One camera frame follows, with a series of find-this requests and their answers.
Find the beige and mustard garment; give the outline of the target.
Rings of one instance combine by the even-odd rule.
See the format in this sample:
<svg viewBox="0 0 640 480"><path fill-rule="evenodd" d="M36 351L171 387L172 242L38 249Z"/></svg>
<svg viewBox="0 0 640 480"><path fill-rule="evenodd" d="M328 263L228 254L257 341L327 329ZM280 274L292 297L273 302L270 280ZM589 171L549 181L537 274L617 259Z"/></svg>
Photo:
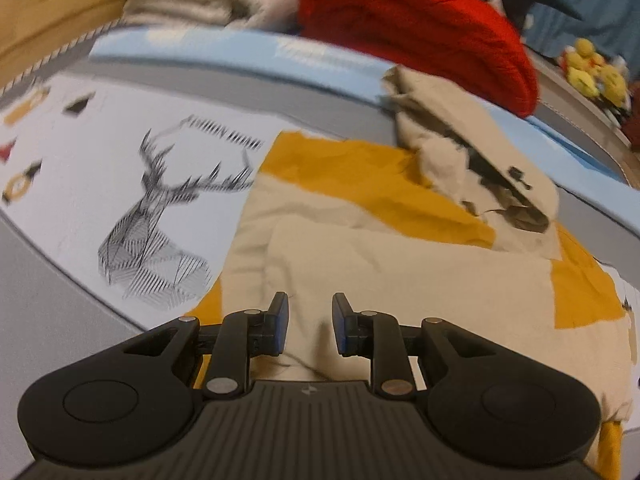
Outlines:
<svg viewBox="0 0 640 480"><path fill-rule="evenodd" d="M277 136L203 323L290 302L285 350L259 378L363 379L335 349L331 300L414 325L436 316L583 382L601 427L587 463L620 476L631 411L631 319L612 278L558 221L553 182L452 81L391 68L398 145Z"/></svg>

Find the light blue quilt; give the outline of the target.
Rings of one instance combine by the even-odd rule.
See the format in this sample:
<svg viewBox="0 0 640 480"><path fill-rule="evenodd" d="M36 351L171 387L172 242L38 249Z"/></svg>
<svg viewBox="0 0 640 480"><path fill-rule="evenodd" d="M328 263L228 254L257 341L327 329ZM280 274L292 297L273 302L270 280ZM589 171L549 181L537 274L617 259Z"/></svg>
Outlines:
<svg viewBox="0 0 640 480"><path fill-rule="evenodd" d="M382 78L392 67L382 58L314 40L216 27L116 29L96 40L90 56L231 68L373 105L383 103ZM554 183L629 231L639 232L639 192L611 169L540 119L521 119L484 99L478 102Z"/></svg>

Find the yellow plush toy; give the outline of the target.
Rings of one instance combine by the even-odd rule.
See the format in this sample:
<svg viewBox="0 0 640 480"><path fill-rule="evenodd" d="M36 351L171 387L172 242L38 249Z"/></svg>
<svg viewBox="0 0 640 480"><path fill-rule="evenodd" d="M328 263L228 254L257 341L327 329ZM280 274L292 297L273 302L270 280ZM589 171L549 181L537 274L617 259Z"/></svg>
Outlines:
<svg viewBox="0 0 640 480"><path fill-rule="evenodd" d="M584 98L609 110L630 110L629 70L622 56L606 58L591 40L579 37L556 62L565 80Z"/></svg>

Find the red knitted sweater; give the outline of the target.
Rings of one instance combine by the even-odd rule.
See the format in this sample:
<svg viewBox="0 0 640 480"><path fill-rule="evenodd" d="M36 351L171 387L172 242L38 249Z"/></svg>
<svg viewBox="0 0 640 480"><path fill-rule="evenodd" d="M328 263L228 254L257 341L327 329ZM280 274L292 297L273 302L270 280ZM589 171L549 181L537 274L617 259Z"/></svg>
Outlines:
<svg viewBox="0 0 640 480"><path fill-rule="evenodd" d="M299 0L304 36L449 79L518 117L536 70L509 21L483 0Z"/></svg>

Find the teal blue curtain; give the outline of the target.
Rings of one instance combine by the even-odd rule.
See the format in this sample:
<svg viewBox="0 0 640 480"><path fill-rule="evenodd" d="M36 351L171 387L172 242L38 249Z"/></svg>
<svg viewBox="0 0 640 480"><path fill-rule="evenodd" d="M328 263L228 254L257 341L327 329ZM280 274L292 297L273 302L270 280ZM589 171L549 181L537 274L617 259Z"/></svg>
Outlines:
<svg viewBox="0 0 640 480"><path fill-rule="evenodd" d="M578 38L639 71L639 0L499 0L534 51L554 58Z"/></svg>

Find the wooden bed frame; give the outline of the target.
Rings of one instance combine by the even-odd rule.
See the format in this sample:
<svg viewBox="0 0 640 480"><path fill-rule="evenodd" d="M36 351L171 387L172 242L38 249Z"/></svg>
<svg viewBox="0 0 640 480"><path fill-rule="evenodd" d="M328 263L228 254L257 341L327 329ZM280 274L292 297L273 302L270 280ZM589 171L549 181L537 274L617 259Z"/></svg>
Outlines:
<svg viewBox="0 0 640 480"><path fill-rule="evenodd" d="M1 0L1 83L86 32L117 20L125 0Z"/></svg>

